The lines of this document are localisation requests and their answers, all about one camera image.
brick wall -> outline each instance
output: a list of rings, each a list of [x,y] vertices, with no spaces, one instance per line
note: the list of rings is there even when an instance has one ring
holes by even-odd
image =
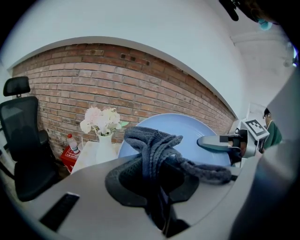
[[[77,140],[96,140],[81,132],[87,108],[116,107],[131,126],[159,113],[183,113],[218,134],[228,133],[235,117],[204,85],[175,66],[134,49],[115,45],[69,45],[38,54],[13,71],[26,75],[39,99],[38,124],[46,129],[56,155],[72,133]],[[123,129],[113,141],[122,142]]]

blue round table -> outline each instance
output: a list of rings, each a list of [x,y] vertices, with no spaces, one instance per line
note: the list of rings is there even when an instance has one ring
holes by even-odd
[[[216,134],[208,126],[195,118],[182,114],[166,113],[147,118],[140,122],[138,126],[157,129],[172,135],[182,135],[183,139],[181,143],[174,148],[184,158],[195,163],[230,166],[230,159],[227,153],[208,151],[197,145],[199,137]],[[119,151],[119,158],[137,153],[128,143],[123,141]]]

mesh chair back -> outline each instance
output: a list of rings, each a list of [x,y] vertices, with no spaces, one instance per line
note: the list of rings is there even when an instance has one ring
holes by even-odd
[[[22,97],[0,104],[0,121],[14,161],[33,158],[40,149],[38,99]]]
[[[5,82],[3,88],[4,96],[13,96],[30,92],[28,77],[13,77]]]

person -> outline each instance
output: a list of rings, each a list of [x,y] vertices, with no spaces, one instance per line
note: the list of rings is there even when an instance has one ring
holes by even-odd
[[[282,140],[281,133],[280,133],[277,125],[275,124],[274,120],[272,119],[272,115],[271,115],[270,111],[267,108],[266,108],[266,110],[264,110],[263,118],[266,121],[267,130],[270,135],[264,141],[264,144],[262,146],[262,153],[264,153],[267,148],[269,148],[273,145],[279,144]]]

white flower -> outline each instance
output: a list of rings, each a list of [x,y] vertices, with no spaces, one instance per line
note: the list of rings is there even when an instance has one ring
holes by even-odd
[[[120,122],[120,115],[115,110],[115,108],[109,108],[102,111],[102,114],[109,118],[108,124],[118,124]]]
[[[102,115],[97,117],[97,121],[95,122],[95,125],[102,130],[104,127],[107,126],[107,123],[109,121],[108,116]]]
[[[121,124],[119,124],[119,123],[117,123],[117,124],[112,123],[112,124],[109,124],[109,125],[107,126],[107,128],[108,128],[108,129],[121,129],[122,126],[121,126]]]
[[[89,124],[96,125],[98,117],[102,115],[102,111],[97,107],[90,107],[84,116],[84,119],[87,120]]]
[[[80,128],[84,133],[89,133],[91,130],[91,125],[89,122],[85,119],[80,123]]]

